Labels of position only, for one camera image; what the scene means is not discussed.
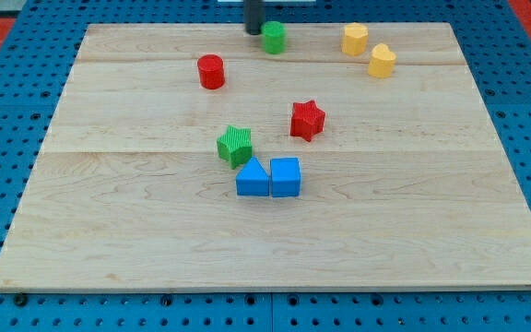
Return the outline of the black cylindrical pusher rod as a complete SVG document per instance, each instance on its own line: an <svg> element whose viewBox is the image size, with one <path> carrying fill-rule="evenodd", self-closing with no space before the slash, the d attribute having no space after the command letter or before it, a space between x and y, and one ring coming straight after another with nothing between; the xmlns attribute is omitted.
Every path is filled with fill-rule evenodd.
<svg viewBox="0 0 531 332"><path fill-rule="evenodd" d="M250 35L259 35L265 21L263 0L243 0L244 30Z"/></svg>

